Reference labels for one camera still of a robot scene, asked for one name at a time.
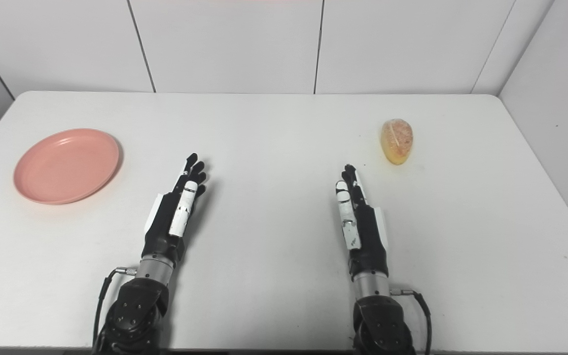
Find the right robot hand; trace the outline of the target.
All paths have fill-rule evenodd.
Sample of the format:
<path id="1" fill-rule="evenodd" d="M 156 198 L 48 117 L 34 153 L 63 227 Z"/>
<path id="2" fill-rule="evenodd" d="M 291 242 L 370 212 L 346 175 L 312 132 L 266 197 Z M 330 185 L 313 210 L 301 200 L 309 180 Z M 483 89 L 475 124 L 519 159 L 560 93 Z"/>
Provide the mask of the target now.
<path id="1" fill-rule="evenodd" d="M 389 274 L 376 210 L 367 202 L 355 166 L 346 164 L 335 184 L 341 232 L 349 251 L 349 274 Z"/>

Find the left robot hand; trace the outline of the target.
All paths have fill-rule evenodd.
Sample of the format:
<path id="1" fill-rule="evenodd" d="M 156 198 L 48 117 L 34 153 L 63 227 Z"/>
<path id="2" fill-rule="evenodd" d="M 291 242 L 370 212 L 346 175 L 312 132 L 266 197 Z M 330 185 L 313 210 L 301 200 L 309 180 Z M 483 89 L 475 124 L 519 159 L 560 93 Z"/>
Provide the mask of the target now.
<path id="1" fill-rule="evenodd" d="M 158 260 L 163 257 L 172 267 L 179 263 L 185 252 L 183 236 L 187 223 L 196 201 L 207 189 L 204 168 L 204 162 L 196 153 L 187 157 L 174 188 L 159 198 L 154 218 L 145 234 L 142 257 L 156 255 Z"/>

